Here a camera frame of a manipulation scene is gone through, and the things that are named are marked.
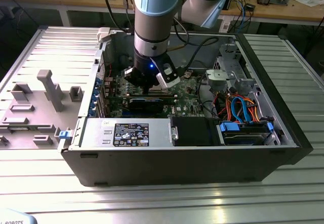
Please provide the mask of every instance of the wooden workbench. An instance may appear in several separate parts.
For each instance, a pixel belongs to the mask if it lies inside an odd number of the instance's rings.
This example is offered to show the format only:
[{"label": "wooden workbench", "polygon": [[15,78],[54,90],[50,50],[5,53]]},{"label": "wooden workbench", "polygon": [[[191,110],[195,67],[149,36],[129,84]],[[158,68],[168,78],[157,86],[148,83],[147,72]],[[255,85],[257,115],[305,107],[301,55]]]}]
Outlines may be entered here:
[{"label": "wooden workbench", "polygon": [[[16,0],[23,7],[56,9],[60,12],[63,25],[70,26],[67,11],[93,11],[107,12],[104,0]],[[256,5],[252,21],[270,23],[290,23],[316,25],[324,15],[324,6],[308,7],[295,0],[290,0],[287,6],[258,5],[256,0],[246,0],[247,3]],[[124,13],[123,0],[109,0],[113,12]],[[0,0],[0,6],[12,6],[12,0]],[[220,19],[233,20],[240,15],[235,2],[232,2],[229,10],[222,11]]]}]

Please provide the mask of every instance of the table leg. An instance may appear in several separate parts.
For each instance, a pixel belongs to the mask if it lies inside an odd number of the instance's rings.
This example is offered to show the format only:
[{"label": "table leg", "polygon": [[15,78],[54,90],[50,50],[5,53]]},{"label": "table leg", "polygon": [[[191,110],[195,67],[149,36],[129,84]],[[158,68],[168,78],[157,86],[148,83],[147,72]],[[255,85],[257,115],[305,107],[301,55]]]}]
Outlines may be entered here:
[{"label": "table leg", "polygon": [[70,18],[69,18],[68,14],[67,14],[67,9],[60,8],[58,11],[60,12],[60,16],[61,16],[63,26],[72,26]]},{"label": "table leg", "polygon": [[234,19],[234,16],[230,15],[230,16],[223,16],[220,17],[219,19],[222,19],[222,23],[221,26],[219,27],[219,32],[220,33],[227,33],[229,26],[231,24],[231,21]]}]

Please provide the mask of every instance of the blue cable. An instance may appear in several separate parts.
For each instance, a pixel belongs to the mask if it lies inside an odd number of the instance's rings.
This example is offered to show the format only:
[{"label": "blue cable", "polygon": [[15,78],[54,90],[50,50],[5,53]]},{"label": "blue cable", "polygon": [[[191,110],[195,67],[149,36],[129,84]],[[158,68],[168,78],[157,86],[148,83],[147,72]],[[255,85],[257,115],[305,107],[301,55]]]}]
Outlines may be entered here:
[{"label": "blue cable", "polygon": [[243,108],[243,114],[244,114],[245,120],[248,121],[248,122],[252,122],[252,120],[251,120],[251,118],[250,118],[250,115],[248,114],[248,108],[247,108],[247,105],[246,105],[244,99],[243,99],[243,98],[240,98],[240,97],[235,97],[235,98],[232,100],[231,110],[232,110],[232,114],[233,114],[233,116],[234,116],[237,120],[239,120],[239,122],[240,122],[241,124],[243,123],[243,120],[240,119],[240,118],[236,115],[236,113],[235,113],[234,105],[235,105],[235,101],[236,101],[236,100],[241,100],[241,102],[242,102],[242,108]]},{"label": "blue cable", "polygon": [[239,33],[239,31],[242,29],[242,25],[243,25],[243,22],[244,22],[244,18],[245,18],[245,10],[244,10],[244,7],[242,5],[242,3],[240,1],[237,1],[235,0],[237,3],[239,3],[239,5],[241,5],[241,8],[242,8],[242,12],[243,12],[243,17],[242,17],[242,21],[241,21],[241,25],[239,25],[239,28],[237,30],[237,33]]}]

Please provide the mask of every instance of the robotic arm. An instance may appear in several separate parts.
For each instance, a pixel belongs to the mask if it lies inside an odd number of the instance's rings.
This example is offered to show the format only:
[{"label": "robotic arm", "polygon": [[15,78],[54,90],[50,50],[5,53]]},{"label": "robotic arm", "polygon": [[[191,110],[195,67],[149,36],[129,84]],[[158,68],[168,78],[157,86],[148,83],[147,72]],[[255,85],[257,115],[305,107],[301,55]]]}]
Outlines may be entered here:
[{"label": "robotic arm", "polygon": [[181,72],[167,54],[175,15],[202,27],[215,24],[226,0],[135,0],[134,67],[125,79],[147,93],[153,85],[169,88]]}]

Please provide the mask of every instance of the warning label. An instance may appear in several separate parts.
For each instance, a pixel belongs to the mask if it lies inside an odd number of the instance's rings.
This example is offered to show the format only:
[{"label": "warning label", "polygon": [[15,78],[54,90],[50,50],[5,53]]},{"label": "warning label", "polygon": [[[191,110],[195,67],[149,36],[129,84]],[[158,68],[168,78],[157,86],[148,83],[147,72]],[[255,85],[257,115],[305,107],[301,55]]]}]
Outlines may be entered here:
[{"label": "warning label", "polygon": [[114,146],[149,146],[148,124],[115,124]]}]

